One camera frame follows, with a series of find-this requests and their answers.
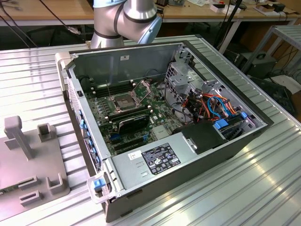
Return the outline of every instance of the gray robot arm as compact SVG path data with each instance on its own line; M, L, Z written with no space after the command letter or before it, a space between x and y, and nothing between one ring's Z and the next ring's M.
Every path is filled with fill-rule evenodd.
M161 27L153 0L94 0L93 7L91 48L123 46L123 37L151 43Z

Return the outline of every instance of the green circuit board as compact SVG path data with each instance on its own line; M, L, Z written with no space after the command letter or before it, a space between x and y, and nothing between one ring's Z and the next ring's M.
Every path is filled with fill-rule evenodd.
M110 97L97 98L93 94L86 94L86 98L96 123L98 124L106 145L113 156L158 140L158 136L154 134L153 129L163 129L164 127L164 133L166 135L167 133L168 135L171 135L174 129L183 125L173 114L172 109L165 103L165 101L160 100L160 97L162 96L160 92L162 91L160 91L155 85L150 85L150 90L150 94L145 97L148 93L145 86L140 84L135 88L135 98L137 100L135 104L138 104L140 100L145 97L138 106L151 106L152 113L150 114L150 121L148 125L143 129L121 136L117 131L117 123L111 123L106 119L108 114L114 114L116 104L114 104ZM128 94L129 92L116 94L114 97L116 100L118 97L124 97ZM132 142L133 144L120 148L123 144L129 144L129 142Z

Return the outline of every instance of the warning label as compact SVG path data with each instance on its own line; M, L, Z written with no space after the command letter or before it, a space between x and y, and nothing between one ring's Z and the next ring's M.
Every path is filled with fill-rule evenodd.
M153 175L162 173L181 163L169 143L143 152L142 157Z

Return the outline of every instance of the blue latch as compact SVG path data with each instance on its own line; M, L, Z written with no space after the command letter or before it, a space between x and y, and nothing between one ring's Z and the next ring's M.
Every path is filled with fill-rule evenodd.
M214 126L217 129L220 129L220 128L223 128L225 126L228 126L228 123L226 122L226 120L220 119L220 120L215 121Z
M246 117L248 117L248 115L247 115L245 112L242 112L240 115L241 115L244 119L246 119Z
M105 186L105 184L106 184L104 178L97 179L93 182L94 182L95 190L100 189L101 187Z

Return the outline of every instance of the metal slotted table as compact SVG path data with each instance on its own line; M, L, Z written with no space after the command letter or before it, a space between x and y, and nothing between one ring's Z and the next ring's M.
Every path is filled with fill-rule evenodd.
M258 56L259 52L262 50L262 48L265 46L265 44L268 42L272 34L275 34L278 36L276 41L273 43L273 45L269 48L267 53L269 55L272 55L276 49L276 47L279 45L281 40L288 42L290 45L294 46L298 50L301 50L301 26L300 25L283 25L283 26L271 26L268 32L265 34L261 42L258 44L255 51L252 53L246 64L241 69L242 72L246 72L247 69L250 67L251 63L255 60L255 58ZM289 74L292 73L295 69L297 69L297 66L301 64L301 58L296 61L296 63L291 66L289 69Z
M188 40L273 121L234 158L107 225L300 225L300 124L204 39ZM71 192L0 225L106 225L101 205L88 194L88 171L67 113L56 72L56 52L86 45L0 52L0 136L3 119L19 114L23 130L55 125ZM201 64L200 72L210 79Z

